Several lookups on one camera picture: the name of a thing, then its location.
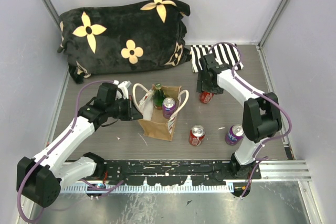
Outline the purple Fanta can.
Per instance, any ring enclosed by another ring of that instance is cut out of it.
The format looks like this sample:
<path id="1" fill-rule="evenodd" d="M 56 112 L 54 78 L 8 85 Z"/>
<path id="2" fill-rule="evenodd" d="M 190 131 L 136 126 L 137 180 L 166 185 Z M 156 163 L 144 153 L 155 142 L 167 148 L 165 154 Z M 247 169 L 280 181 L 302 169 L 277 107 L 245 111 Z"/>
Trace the purple Fanta can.
<path id="1" fill-rule="evenodd" d="M 169 119 L 171 115 L 175 112 L 175 110 L 176 110 L 175 100 L 170 97 L 165 98 L 162 103 L 162 112 L 164 118 Z"/>
<path id="2" fill-rule="evenodd" d="M 244 138 L 243 127 L 239 124 L 231 126 L 228 133 L 225 135 L 225 141 L 229 145 L 236 145 Z"/>

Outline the red Coca-Cola can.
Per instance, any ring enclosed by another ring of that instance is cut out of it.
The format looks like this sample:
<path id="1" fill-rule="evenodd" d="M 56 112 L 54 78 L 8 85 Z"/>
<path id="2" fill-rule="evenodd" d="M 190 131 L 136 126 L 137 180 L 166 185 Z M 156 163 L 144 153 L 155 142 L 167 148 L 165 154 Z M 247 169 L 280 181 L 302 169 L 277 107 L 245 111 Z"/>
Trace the red Coca-Cola can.
<path id="1" fill-rule="evenodd" d="M 199 146 L 205 136 L 205 130 L 201 125 L 195 125 L 190 130 L 189 143 L 192 146 Z"/>
<path id="2" fill-rule="evenodd" d="M 200 95 L 199 95 L 199 100 L 203 103 L 203 104 L 208 104 L 211 99 L 213 98 L 215 94 L 211 93 L 211 92 L 206 92 L 203 91 Z"/>

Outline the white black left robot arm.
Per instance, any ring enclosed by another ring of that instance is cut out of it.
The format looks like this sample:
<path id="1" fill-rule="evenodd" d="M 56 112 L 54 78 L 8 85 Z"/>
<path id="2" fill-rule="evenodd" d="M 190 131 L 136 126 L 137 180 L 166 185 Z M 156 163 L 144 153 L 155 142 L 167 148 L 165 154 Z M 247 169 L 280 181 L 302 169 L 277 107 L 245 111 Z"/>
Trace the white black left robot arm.
<path id="1" fill-rule="evenodd" d="M 62 189 L 76 181 L 87 177 L 101 179 L 107 170 L 105 160 L 92 152 L 69 165 L 64 163 L 98 128 L 108 126 L 109 118 L 117 121 L 143 118 L 129 94 L 130 86 L 130 81 L 99 81 L 97 95 L 84 106 L 76 106 L 73 120 L 65 130 L 33 158 L 23 157 L 18 162 L 17 198 L 25 196 L 47 208 Z"/>

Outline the green glass bottle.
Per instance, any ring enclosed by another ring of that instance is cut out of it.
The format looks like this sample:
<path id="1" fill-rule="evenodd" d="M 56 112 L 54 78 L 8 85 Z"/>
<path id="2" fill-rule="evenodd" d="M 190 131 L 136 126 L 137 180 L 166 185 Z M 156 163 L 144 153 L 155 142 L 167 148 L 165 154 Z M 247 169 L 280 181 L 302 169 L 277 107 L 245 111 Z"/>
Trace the green glass bottle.
<path id="1" fill-rule="evenodd" d="M 162 89 L 162 85 L 160 83 L 156 83 L 154 85 L 154 93 L 153 93 L 153 106 L 158 109 L 162 110 L 162 104 L 164 99 L 166 98 L 166 94 Z"/>

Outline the watermelon print jute bag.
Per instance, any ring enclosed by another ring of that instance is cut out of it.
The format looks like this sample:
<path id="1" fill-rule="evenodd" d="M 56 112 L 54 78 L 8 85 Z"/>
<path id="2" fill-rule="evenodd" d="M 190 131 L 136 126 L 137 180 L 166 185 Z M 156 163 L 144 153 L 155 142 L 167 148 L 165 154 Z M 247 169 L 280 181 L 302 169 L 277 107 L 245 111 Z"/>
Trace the watermelon print jute bag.
<path id="1" fill-rule="evenodd" d="M 147 89 L 140 83 L 136 83 L 132 88 L 133 102 L 135 107 L 141 112 L 143 118 L 138 122 L 144 130 L 144 135 L 158 140 L 173 141 L 177 115 L 184 108 L 189 92 L 177 87 L 162 87 L 164 93 L 177 103 L 176 111 L 166 119 L 163 111 L 158 110 L 153 105 L 154 88 Z"/>

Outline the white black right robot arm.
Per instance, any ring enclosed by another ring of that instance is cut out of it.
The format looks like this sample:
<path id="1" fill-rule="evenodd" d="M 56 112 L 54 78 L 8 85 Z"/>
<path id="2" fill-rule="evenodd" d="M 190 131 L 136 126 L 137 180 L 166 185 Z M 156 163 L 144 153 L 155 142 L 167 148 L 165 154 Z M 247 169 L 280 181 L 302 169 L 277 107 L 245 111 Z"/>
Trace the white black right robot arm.
<path id="1" fill-rule="evenodd" d="M 198 93 L 217 95 L 226 91 L 243 107 L 244 138 L 228 165 L 228 172 L 241 179 L 254 165 L 263 143 L 282 128 L 278 97 L 273 92 L 264 93 L 254 88 L 229 65 L 220 65 L 213 54 L 203 56 L 200 65 L 202 69 L 198 72 L 196 88 Z"/>

